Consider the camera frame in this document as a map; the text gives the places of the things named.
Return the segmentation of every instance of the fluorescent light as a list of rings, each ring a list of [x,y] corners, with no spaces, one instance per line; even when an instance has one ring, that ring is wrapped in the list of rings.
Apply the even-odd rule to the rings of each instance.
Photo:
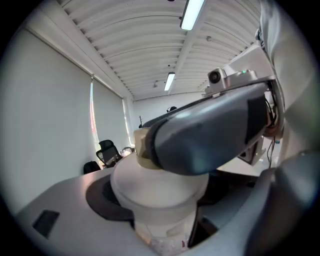
[[[185,4],[180,27],[192,30],[205,0],[188,0]]]
[[[170,72],[168,74],[168,77],[167,77],[166,82],[165,82],[165,87],[164,87],[165,91],[169,90],[169,88],[170,88],[170,86],[171,86],[171,84],[172,84],[172,82],[173,82],[173,80],[175,78],[175,75],[176,75],[175,72]]]

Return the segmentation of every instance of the wall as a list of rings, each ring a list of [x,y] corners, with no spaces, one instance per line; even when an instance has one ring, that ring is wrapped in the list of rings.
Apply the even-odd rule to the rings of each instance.
[[[151,119],[167,113],[169,107],[175,106],[180,108],[188,103],[201,99],[202,94],[204,94],[203,91],[189,92],[134,101],[133,119],[131,120],[132,127],[134,130],[139,128],[139,116],[141,116],[142,124],[144,124]]]
[[[61,6],[54,1],[46,1],[34,10],[26,19],[26,27],[37,37],[48,42],[60,53],[63,53],[78,66],[82,67],[105,86],[123,98],[129,109],[126,112],[128,132],[133,142],[133,130],[130,106],[133,95],[114,74],[109,65],[90,44]]]
[[[15,214],[95,155],[91,76],[22,29],[0,66],[1,192]]]

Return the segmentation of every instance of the ceiling beam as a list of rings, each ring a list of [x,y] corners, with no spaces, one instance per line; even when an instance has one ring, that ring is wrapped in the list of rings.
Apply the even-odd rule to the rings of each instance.
[[[131,92],[55,0],[40,5],[27,20],[26,28],[94,74],[119,96],[133,99]]]
[[[181,71],[184,63],[186,62],[186,59],[187,59],[188,54],[192,48],[192,45],[194,44],[194,41],[197,38],[198,32],[201,30],[201,27],[203,26],[206,14],[210,11],[210,5],[211,5],[210,0],[206,0],[203,3],[202,8],[199,12],[198,18],[195,21],[195,24],[193,26],[193,29],[188,31],[188,33],[186,34],[182,49],[179,54],[179,58],[178,58],[176,65],[175,65],[175,69],[174,69],[175,77],[177,77],[177,75]],[[168,90],[168,92],[167,92],[168,95],[171,94],[171,91],[174,86],[175,86],[175,81],[173,81],[170,89]]]
[[[198,91],[203,91],[205,88],[207,88],[209,86],[209,80],[204,81],[199,87],[198,87]]]

